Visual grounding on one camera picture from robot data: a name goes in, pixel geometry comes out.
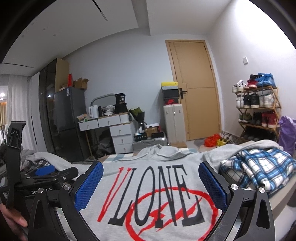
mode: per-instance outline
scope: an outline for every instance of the white suitcase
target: white suitcase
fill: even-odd
[[[171,104],[163,107],[168,143],[186,143],[185,122],[182,104]]]

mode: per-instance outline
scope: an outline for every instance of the light switch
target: light switch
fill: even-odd
[[[247,59],[247,57],[244,57],[243,59],[242,59],[242,61],[244,62],[244,65],[246,65],[249,61],[248,61],[248,59]]]

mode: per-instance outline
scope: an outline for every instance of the human hand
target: human hand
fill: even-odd
[[[6,206],[0,203],[0,211],[3,214],[8,226],[11,228],[12,232],[18,236],[21,241],[27,241],[22,229],[18,226],[27,227],[28,223],[16,209],[7,209]]]

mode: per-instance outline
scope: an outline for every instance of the metal screw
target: metal screw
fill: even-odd
[[[44,191],[43,188],[39,188],[39,189],[37,190],[38,193],[43,193],[43,191]]]
[[[265,193],[265,189],[264,188],[258,188],[258,191],[261,193]]]
[[[72,187],[71,184],[66,184],[66,185],[64,186],[64,189],[65,189],[65,190],[69,190],[71,187]]]
[[[231,184],[230,187],[232,190],[237,190],[239,188],[236,184]]]

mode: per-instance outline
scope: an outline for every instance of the white kettle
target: white kettle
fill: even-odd
[[[99,118],[99,110],[97,105],[92,105],[89,107],[89,115],[91,118]]]

